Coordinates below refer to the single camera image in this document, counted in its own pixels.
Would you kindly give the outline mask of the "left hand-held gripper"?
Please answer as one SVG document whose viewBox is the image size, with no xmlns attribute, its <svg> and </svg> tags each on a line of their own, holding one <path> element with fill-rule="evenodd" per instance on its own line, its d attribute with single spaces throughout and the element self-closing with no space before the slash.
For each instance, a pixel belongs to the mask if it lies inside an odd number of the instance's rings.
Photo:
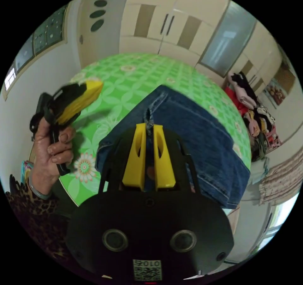
<svg viewBox="0 0 303 285">
<path fill-rule="evenodd" d="M 50 143 L 59 142 L 59 133 L 69 126 L 81 114 L 81 111 L 95 102 L 104 83 L 98 80 L 86 80 L 85 83 L 72 83 L 59 88 L 53 95 L 43 92 L 38 100 L 36 113 L 33 115 L 29 128 L 32 141 L 39 123 L 44 117 L 50 124 Z"/>
</svg>

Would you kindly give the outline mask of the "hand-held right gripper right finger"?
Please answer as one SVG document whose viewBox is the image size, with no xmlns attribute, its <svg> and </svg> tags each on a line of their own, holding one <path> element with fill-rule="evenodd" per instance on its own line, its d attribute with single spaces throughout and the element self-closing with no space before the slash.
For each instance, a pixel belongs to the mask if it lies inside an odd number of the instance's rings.
<svg viewBox="0 0 303 285">
<path fill-rule="evenodd" d="M 176 179 L 166 144 L 163 126 L 153 126 L 155 187 L 174 187 Z"/>
</svg>

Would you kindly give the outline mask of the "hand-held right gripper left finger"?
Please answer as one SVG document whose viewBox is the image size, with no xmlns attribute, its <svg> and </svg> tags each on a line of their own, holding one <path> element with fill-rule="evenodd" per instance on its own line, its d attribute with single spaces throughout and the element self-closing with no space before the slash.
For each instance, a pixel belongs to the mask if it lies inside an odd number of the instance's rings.
<svg viewBox="0 0 303 285">
<path fill-rule="evenodd" d="M 136 125 L 131 147 L 122 178 L 122 183 L 130 189 L 144 190 L 146 164 L 146 124 Z"/>
</svg>

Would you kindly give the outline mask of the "person's left hand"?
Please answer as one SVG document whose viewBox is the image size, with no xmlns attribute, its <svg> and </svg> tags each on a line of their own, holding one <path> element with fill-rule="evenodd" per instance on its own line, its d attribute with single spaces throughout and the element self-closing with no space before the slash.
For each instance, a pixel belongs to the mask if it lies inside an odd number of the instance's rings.
<svg viewBox="0 0 303 285">
<path fill-rule="evenodd" d="M 34 141 L 36 160 L 31 171 L 31 186 L 42 195 L 49 195 L 59 178 L 58 164 L 70 164 L 74 154 L 72 140 L 76 131 L 67 127 L 60 131 L 59 141 L 51 144 L 50 124 L 42 118 Z"/>
</svg>

